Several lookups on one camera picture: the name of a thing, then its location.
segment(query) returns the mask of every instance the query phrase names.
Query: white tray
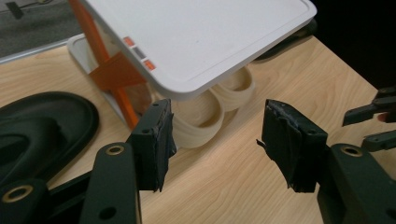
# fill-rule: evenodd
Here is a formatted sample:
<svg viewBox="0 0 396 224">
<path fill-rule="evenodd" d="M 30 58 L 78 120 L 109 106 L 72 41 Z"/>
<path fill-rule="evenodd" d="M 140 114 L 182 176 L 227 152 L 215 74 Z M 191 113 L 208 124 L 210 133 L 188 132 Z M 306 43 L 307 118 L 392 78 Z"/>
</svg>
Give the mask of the white tray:
<svg viewBox="0 0 396 224">
<path fill-rule="evenodd" d="M 207 90 L 309 23 L 317 12 L 308 0 L 81 3 L 141 75 L 176 100 Z"/>
</svg>

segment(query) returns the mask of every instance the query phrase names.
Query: orange label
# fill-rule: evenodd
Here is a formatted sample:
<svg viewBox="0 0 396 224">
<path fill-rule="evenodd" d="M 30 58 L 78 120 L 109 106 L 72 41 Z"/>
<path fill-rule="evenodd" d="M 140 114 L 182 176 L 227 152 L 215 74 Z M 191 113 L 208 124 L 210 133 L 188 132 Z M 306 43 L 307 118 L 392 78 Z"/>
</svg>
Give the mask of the orange label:
<svg viewBox="0 0 396 224">
<path fill-rule="evenodd" d="M 150 71 L 155 69 L 155 65 L 150 60 L 145 60 L 144 64 Z"/>
<path fill-rule="evenodd" d="M 134 41 L 131 39 L 131 37 L 126 36 L 124 37 L 124 42 L 128 47 L 132 47 L 134 45 Z"/>
</svg>

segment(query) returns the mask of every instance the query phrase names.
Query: black bracket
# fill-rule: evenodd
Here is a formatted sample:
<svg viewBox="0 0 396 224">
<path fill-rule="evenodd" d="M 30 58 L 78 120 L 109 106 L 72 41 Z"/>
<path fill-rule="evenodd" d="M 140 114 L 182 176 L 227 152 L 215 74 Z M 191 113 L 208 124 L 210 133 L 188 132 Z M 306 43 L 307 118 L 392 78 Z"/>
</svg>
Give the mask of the black bracket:
<svg viewBox="0 0 396 224">
<path fill-rule="evenodd" d="M 92 171 L 48 190 L 40 179 L 0 189 L 0 223 L 141 223 L 139 190 L 161 190 L 175 155 L 170 100 L 150 106 L 126 143 L 102 147 Z"/>
<path fill-rule="evenodd" d="M 295 192 L 314 192 L 324 223 L 395 223 L 396 182 L 364 148 L 327 134 L 291 105 L 267 100 L 262 142 Z"/>
</svg>

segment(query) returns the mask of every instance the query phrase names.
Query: wooden table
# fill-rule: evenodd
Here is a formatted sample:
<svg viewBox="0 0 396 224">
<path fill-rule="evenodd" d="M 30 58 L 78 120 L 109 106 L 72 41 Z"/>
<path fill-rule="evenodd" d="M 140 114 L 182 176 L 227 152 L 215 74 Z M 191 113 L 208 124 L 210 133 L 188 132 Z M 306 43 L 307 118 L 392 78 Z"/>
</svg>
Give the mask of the wooden table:
<svg viewBox="0 0 396 224">
<path fill-rule="evenodd" d="M 341 127 L 344 113 L 369 104 L 376 89 L 314 37 L 271 60 L 251 63 L 257 89 L 227 114 L 206 145 L 180 149 L 170 160 L 163 192 L 141 191 L 143 223 L 321 223 L 316 194 L 287 189 L 276 164 L 256 145 L 266 99 L 293 105 L 329 134 L 328 145 L 359 146 L 363 136 L 396 129 L 375 119 Z M 99 109 L 100 127 L 87 148 L 51 179 L 49 187 L 92 168 L 96 151 L 125 141 L 130 131 L 66 47 L 0 65 L 0 106 L 42 91 L 71 91 Z M 396 178 L 396 150 L 374 153 Z"/>
</svg>

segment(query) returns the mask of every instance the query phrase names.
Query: orange stand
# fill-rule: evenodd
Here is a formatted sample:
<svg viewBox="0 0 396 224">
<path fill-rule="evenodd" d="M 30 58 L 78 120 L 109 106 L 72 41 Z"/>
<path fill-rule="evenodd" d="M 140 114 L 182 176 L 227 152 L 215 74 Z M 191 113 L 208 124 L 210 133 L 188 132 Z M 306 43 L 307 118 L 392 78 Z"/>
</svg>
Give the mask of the orange stand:
<svg viewBox="0 0 396 224">
<path fill-rule="evenodd" d="M 99 64 L 90 73 L 90 77 L 100 90 L 111 92 L 128 126 L 133 129 L 138 118 L 124 88 L 145 83 L 146 80 L 140 76 L 121 52 L 113 57 L 109 56 L 90 13 L 78 0 L 69 0 L 69 4 Z"/>
</svg>

